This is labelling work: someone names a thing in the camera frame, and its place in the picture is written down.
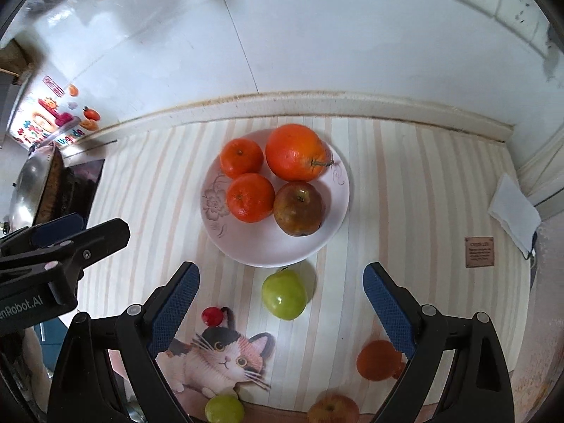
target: white plate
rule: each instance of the white plate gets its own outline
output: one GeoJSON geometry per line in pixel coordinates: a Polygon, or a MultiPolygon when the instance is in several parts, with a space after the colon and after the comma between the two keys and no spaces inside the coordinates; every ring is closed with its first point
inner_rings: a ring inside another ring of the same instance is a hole
{"type": "MultiPolygon", "coordinates": [[[[264,151],[273,129],[245,135],[264,151]]],[[[335,163],[311,184],[325,202],[325,218],[320,229],[307,237],[291,237],[270,215],[258,223],[244,223],[229,213],[225,203],[231,183],[219,167],[219,156],[211,163],[202,187],[201,213],[204,227],[213,243],[230,258],[253,267],[283,267],[294,264],[321,249],[341,226],[349,207],[349,177],[337,152],[326,145],[335,163]]],[[[277,178],[266,164],[260,174],[270,180],[276,192],[286,182],[277,178]]]]}

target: tangerine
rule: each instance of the tangerine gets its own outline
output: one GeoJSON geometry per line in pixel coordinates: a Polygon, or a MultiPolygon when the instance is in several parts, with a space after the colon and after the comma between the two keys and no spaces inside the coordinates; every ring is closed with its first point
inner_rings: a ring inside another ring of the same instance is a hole
{"type": "Polygon", "coordinates": [[[356,370],[370,381],[398,379],[404,367],[401,353],[387,340],[370,342],[356,358],[356,370]]]}
{"type": "Polygon", "coordinates": [[[227,188],[227,207],[234,217],[245,223],[257,223],[272,213],[274,187],[258,173],[245,173],[227,188]]]}
{"type": "Polygon", "coordinates": [[[264,152],[270,170],[284,181],[312,181],[333,164],[321,138],[300,124],[274,129],[264,152]]]}
{"type": "Polygon", "coordinates": [[[69,95],[71,97],[78,96],[78,88],[74,84],[69,85],[69,95]]]}
{"type": "Polygon", "coordinates": [[[260,146],[247,138],[231,140],[219,154],[221,170],[231,179],[244,173],[258,173],[263,162],[260,146]]]}

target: brown tag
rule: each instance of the brown tag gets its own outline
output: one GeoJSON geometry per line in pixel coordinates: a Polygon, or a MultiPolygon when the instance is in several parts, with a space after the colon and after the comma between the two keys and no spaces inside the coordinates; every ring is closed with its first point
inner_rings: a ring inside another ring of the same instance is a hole
{"type": "Polygon", "coordinates": [[[494,265],[493,237],[465,237],[466,268],[494,265]]]}

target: tile grout line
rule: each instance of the tile grout line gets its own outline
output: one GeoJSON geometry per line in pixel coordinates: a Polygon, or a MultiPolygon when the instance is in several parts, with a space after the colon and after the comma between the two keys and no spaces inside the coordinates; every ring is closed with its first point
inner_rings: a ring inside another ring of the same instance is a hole
{"type": "Polygon", "coordinates": [[[255,89],[257,93],[259,93],[257,82],[255,80],[255,75],[253,74],[253,70],[250,67],[249,59],[246,56],[245,48],[243,47],[243,43],[241,42],[241,37],[239,36],[239,31],[237,30],[237,26],[235,25],[235,21],[233,20],[233,16],[231,15],[231,11],[229,10],[229,5],[227,4],[227,0],[223,0],[223,2],[225,3],[225,7],[227,8],[227,12],[229,13],[229,17],[231,19],[231,23],[233,24],[233,28],[235,29],[235,33],[237,34],[237,39],[239,40],[239,45],[241,46],[241,50],[243,51],[243,55],[245,56],[245,61],[247,62],[247,66],[249,67],[250,76],[251,78],[253,78],[255,89]]]}

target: cat illustration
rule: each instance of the cat illustration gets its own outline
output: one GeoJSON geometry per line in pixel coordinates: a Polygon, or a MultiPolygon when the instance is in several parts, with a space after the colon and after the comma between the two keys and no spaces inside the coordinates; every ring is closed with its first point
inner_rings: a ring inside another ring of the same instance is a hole
{"type": "Polygon", "coordinates": [[[252,382],[263,390],[264,361],[272,354],[274,337],[263,332],[246,338],[235,330],[233,312],[223,307],[223,322],[196,334],[191,344],[173,339],[157,355],[157,364],[170,388],[181,393],[192,388],[212,399],[219,394],[236,396],[235,386],[252,382]]]}

